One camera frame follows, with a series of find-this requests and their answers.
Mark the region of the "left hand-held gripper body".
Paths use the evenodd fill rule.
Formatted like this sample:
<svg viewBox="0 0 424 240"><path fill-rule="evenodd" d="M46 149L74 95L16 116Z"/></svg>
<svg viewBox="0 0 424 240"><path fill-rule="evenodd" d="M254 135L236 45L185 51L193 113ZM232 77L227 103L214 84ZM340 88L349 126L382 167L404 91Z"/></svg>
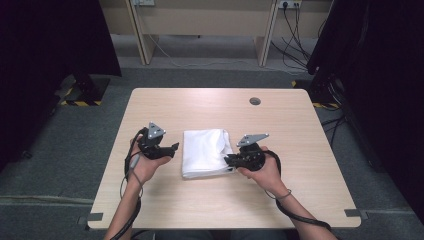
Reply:
<svg viewBox="0 0 424 240"><path fill-rule="evenodd" d="M165 130L153 122L140 130L141 138L138 140L138 147L145 157L153 160L165 156L164 150L160 147L165 133Z"/></svg>

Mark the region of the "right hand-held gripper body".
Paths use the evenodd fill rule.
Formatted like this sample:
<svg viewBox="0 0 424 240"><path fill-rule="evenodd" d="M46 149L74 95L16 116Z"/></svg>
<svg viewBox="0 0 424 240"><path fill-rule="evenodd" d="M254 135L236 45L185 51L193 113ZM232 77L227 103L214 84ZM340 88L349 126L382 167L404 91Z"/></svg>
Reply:
<svg viewBox="0 0 424 240"><path fill-rule="evenodd" d="M264 134L245 134L237 143L239 153L234 160L236 168L243 167L250 171L258 171L265 164L265 154L259 147L258 141L268 137L267 133Z"/></svg>

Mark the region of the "white shirt with black trim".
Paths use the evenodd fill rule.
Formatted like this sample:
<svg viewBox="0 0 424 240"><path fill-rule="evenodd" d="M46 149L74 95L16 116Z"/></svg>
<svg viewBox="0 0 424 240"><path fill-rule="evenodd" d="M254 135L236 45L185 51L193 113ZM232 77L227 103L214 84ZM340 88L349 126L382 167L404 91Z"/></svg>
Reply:
<svg viewBox="0 0 424 240"><path fill-rule="evenodd" d="M183 136L182 177L195 179L232 173L234 168L224 160L232 153L226 130L187 130Z"/></svg>

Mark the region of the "person's left hand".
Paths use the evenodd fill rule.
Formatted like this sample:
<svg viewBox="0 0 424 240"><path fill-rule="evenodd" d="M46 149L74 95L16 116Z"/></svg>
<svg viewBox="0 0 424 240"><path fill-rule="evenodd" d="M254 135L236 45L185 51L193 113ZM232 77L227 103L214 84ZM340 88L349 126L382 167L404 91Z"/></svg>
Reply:
<svg viewBox="0 0 424 240"><path fill-rule="evenodd" d="M137 146L135 146L131 151L131 162L134 160L137 160L137 164L129 173L128 185L140 188L153 177L160 166L167 164L171 160L171 157L165 156L159 159L150 160L141 153L141 150Z"/></svg>

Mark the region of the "person's right hand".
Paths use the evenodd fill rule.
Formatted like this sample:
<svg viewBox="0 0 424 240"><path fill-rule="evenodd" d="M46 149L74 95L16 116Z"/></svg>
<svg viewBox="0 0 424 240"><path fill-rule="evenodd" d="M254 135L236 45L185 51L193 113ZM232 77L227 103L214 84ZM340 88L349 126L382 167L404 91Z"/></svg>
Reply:
<svg viewBox="0 0 424 240"><path fill-rule="evenodd" d="M253 179L262 189L269 191L274 196L283 196L288 191L281 180L281 174L278 168L277 160L270 154L266 146L261 149L265 151L265 164L258 171L250 171L246 168L239 167L238 171L248 179Z"/></svg>

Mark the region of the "thin wrist loop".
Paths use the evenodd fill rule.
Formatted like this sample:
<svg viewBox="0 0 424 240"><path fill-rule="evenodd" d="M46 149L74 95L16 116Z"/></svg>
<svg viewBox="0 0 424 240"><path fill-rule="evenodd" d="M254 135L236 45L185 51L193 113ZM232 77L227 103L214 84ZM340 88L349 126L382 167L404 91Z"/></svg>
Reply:
<svg viewBox="0 0 424 240"><path fill-rule="evenodd" d="M264 190L265 194L266 194L268 197L270 197L271 199L277 200L277 201L284 200L285 198L287 198L288 196L290 196L290 195L292 194L292 190L291 190L291 189L288 189L287 191L288 191L288 192L287 192L285 195L278 197L278 196L274 196L274 195L272 195L269 191Z"/></svg>

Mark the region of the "black stand base striped tape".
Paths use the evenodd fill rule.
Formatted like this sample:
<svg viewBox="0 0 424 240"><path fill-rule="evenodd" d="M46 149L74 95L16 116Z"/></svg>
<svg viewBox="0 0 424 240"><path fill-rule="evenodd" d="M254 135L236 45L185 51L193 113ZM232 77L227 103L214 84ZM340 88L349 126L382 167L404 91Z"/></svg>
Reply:
<svg viewBox="0 0 424 240"><path fill-rule="evenodd" d="M294 89L305 90L314 107L331 111L340 108L340 104L334 99L326 85L318 85L307 79L295 79L291 82L291 85Z"/></svg>
<svg viewBox="0 0 424 240"><path fill-rule="evenodd" d="M110 79L104 77L75 80L65 93L61 104L77 107L100 106L109 83Z"/></svg>

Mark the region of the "light wooden desk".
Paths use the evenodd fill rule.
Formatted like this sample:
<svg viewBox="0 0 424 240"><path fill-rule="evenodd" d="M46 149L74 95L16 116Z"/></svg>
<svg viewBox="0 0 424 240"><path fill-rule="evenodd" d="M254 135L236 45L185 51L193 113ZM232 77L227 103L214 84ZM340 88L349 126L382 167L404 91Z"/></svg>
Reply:
<svg viewBox="0 0 424 240"><path fill-rule="evenodd" d="M161 35L251 37L258 65L266 65L271 39L287 36L285 17L300 16L302 37L313 38L335 0L302 0L300 8L280 9L281 0L155 0L134 6L132 0L99 0L109 32L132 35L136 55L151 63Z"/></svg>

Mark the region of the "black curtain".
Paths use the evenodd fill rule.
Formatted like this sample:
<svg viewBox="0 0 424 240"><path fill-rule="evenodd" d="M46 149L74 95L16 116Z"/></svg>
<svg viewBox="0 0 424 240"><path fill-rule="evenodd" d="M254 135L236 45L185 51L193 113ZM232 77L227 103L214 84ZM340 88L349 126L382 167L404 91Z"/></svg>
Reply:
<svg viewBox="0 0 424 240"><path fill-rule="evenodd" d="M424 224L424 0L333 0L307 69Z"/></svg>
<svg viewBox="0 0 424 240"><path fill-rule="evenodd" d="M0 0L0 171L27 150L63 80L121 74L99 0Z"/></svg>

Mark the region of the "white wall socket with plugs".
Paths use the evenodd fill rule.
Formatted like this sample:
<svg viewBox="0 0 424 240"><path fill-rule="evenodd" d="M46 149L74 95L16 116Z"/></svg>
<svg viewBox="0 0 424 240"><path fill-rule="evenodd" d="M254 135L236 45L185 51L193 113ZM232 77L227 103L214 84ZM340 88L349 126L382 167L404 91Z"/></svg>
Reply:
<svg viewBox="0 0 424 240"><path fill-rule="evenodd" d="M279 4L280 9L296 9L300 8L302 0L281 0Z"/></svg>

